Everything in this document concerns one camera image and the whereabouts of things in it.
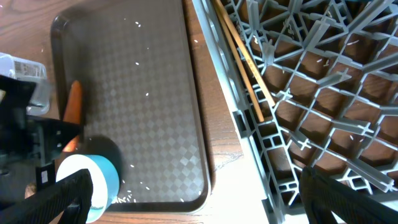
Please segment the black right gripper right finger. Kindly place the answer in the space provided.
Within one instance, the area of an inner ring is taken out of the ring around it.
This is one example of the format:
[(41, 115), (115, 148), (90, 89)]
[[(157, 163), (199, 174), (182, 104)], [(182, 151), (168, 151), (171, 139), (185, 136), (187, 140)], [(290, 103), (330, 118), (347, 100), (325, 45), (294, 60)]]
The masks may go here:
[(304, 167), (299, 194), (310, 223), (397, 223), (397, 211), (323, 175)]

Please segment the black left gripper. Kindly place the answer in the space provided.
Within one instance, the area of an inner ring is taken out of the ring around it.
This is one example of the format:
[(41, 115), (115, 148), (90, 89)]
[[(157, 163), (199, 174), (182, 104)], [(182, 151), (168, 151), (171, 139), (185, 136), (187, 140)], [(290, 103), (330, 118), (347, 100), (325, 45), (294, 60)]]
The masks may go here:
[(26, 108), (34, 93), (34, 82), (1, 76), (1, 198), (23, 199), (25, 188), (36, 183), (41, 167), (38, 146), (46, 156), (58, 156), (80, 133), (80, 125), (58, 119), (37, 119)]

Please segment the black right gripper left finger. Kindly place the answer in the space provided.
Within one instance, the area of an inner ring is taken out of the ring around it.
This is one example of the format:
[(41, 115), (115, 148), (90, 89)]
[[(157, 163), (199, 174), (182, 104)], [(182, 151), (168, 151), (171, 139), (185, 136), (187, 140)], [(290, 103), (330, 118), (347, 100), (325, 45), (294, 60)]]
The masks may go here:
[(88, 169), (81, 169), (1, 211), (1, 223), (50, 223), (61, 215), (59, 223), (85, 224), (91, 207), (93, 183)]

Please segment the orange carrot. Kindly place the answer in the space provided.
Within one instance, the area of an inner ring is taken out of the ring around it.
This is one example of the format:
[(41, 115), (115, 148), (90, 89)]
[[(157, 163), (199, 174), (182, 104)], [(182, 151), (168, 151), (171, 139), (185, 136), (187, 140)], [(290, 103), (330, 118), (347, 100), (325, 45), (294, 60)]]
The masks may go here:
[[(81, 107), (82, 107), (83, 90), (82, 85), (78, 80), (75, 80), (70, 88), (68, 96), (67, 107), (63, 120), (69, 123), (80, 124), (81, 121)], [(64, 148), (63, 152), (73, 152), (76, 150), (79, 142), (79, 134), (74, 137)]]

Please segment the light blue rice bowl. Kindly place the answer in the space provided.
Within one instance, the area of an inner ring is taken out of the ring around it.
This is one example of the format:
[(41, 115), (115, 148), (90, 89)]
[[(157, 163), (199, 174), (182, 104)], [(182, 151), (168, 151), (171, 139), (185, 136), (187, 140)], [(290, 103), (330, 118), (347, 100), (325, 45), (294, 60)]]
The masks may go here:
[(103, 156), (74, 154), (60, 164), (56, 181), (82, 169), (88, 169), (93, 183), (91, 207), (86, 219), (86, 223), (93, 223), (116, 200), (119, 193), (119, 176), (113, 163)]

